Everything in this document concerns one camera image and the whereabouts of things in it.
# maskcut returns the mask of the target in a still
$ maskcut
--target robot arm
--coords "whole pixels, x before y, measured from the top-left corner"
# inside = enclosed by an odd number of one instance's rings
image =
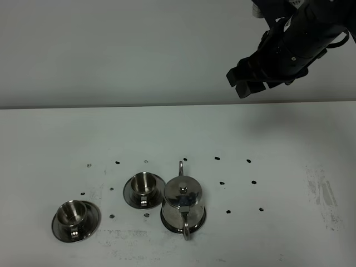
[[[253,0],[270,30],[258,50],[226,75],[240,98],[308,74],[308,66],[349,38],[356,41],[356,0],[307,0],[299,9],[285,0]],[[330,44],[341,33],[346,37]]]

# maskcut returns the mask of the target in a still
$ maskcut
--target white table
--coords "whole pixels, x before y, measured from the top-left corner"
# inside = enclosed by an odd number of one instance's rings
[[[191,241],[122,197],[184,157],[206,197]],[[2,110],[0,266],[355,266],[355,166],[356,102]],[[51,220],[71,199],[102,221],[66,244]]]

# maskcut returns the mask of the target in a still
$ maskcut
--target cup rim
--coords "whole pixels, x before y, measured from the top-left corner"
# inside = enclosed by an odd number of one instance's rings
[[[81,205],[84,206],[84,216],[82,217],[82,219],[81,219],[79,222],[77,222],[77,223],[75,223],[75,224],[67,225],[67,224],[61,223],[61,221],[60,221],[60,219],[59,219],[59,217],[58,217],[58,212],[59,212],[59,210],[61,210],[65,205],[68,205],[69,203],[74,203],[74,202],[77,202],[77,203],[79,203],[79,204],[81,204]],[[67,201],[67,202],[63,203],[63,204],[58,208],[57,213],[56,213],[56,218],[57,218],[57,221],[58,221],[58,223],[59,223],[60,225],[62,225],[62,226],[64,226],[64,227],[69,227],[69,228],[71,228],[71,227],[74,227],[74,226],[77,226],[77,225],[83,223],[83,221],[84,221],[84,220],[86,219],[86,217],[87,217],[87,214],[88,214],[87,206],[86,206],[82,201],[80,201],[80,200],[70,200],[70,201]]]
[[[140,193],[140,192],[137,192],[137,191],[133,188],[132,182],[133,182],[134,178],[135,178],[137,175],[142,175],[142,174],[148,174],[148,175],[152,176],[152,178],[153,178],[154,181],[155,181],[155,186],[152,187],[152,190],[151,190],[150,192]],[[148,171],[139,172],[139,173],[133,175],[133,177],[131,177],[131,179],[130,179],[130,186],[131,186],[132,192],[133,192],[134,194],[136,194],[136,195],[140,195],[140,196],[147,196],[147,195],[150,195],[150,194],[154,193],[154,192],[156,191],[156,189],[157,189],[156,175],[155,175],[155,174],[152,174],[152,173],[150,173],[150,172],[148,172]]]

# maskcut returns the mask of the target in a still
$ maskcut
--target teapot lid knob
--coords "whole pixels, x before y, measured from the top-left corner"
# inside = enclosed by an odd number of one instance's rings
[[[181,194],[185,194],[185,193],[187,193],[187,191],[188,191],[187,184],[185,182],[180,182],[179,183],[179,192]]]

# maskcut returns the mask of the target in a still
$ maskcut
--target teapot lid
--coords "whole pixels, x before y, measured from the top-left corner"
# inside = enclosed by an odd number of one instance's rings
[[[177,176],[165,186],[165,199],[173,206],[194,206],[202,197],[197,180],[189,176]]]

